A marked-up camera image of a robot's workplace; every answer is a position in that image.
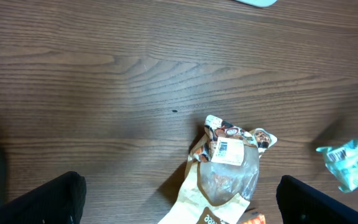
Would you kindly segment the white barcode scanner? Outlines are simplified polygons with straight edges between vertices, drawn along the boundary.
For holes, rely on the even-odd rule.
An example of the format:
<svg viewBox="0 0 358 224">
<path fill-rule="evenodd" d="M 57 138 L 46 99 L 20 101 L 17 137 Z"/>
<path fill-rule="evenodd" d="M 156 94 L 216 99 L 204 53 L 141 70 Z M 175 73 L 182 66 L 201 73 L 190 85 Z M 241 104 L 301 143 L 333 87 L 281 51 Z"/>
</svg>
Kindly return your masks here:
<svg viewBox="0 0 358 224">
<path fill-rule="evenodd" d="M 236 1 L 260 8 L 269 7 L 277 2 L 277 0 L 236 0 Z"/>
</svg>

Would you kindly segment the brown white snack pouch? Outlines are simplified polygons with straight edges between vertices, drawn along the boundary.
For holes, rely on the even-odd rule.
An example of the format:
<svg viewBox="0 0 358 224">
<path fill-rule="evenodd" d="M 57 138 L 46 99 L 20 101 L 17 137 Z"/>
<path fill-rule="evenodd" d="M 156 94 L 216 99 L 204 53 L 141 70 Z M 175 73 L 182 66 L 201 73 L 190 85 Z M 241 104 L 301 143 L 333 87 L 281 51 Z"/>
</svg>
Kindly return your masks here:
<svg viewBox="0 0 358 224">
<path fill-rule="evenodd" d="M 260 158 L 277 142 L 262 128 L 246 131 L 213 115 L 204 130 L 176 202 L 158 224 L 237 223 L 256 189 Z"/>
</svg>

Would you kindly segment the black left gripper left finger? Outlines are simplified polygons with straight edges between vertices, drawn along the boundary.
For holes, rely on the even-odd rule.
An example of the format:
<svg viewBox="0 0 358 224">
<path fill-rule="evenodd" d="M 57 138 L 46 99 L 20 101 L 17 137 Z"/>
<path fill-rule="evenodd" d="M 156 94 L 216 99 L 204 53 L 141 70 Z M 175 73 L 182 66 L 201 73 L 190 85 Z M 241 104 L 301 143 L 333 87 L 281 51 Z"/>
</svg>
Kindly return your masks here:
<svg viewBox="0 0 358 224">
<path fill-rule="evenodd" d="M 69 171 L 0 207 L 0 224 L 79 224 L 86 180 Z"/>
</svg>

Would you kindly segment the teal snack packet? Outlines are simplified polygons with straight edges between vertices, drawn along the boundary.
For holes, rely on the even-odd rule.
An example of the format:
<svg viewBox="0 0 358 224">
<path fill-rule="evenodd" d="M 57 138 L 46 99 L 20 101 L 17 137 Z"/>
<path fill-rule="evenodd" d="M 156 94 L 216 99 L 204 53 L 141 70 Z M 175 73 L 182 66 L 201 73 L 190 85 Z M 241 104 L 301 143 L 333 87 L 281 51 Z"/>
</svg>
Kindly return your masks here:
<svg viewBox="0 0 358 224">
<path fill-rule="evenodd" d="M 349 193 L 358 188 L 358 139 L 342 146 L 323 146 L 316 148 L 323 155 L 327 169 L 341 185 L 339 190 Z"/>
</svg>

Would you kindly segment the orange red snack packet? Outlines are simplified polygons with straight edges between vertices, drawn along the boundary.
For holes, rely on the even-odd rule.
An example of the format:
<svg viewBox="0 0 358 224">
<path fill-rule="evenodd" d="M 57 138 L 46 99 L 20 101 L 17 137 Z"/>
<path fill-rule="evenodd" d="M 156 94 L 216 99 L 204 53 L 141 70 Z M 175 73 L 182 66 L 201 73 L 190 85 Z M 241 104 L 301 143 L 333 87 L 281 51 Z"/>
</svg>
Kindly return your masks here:
<svg viewBox="0 0 358 224">
<path fill-rule="evenodd" d="M 252 209 L 244 212 L 237 224 L 266 224 L 266 219 L 258 209 Z"/>
</svg>

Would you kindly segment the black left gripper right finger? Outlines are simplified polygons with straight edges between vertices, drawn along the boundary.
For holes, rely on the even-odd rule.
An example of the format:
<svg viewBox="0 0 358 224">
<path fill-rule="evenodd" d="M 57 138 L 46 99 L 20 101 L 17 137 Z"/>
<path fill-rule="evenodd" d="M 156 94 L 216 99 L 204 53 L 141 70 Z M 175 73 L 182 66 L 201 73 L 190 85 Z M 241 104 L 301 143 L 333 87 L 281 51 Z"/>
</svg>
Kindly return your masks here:
<svg viewBox="0 0 358 224">
<path fill-rule="evenodd" d="M 284 224 L 358 224 L 358 212 L 304 182 L 284 175 L 277 187 Z"/>
</svg>

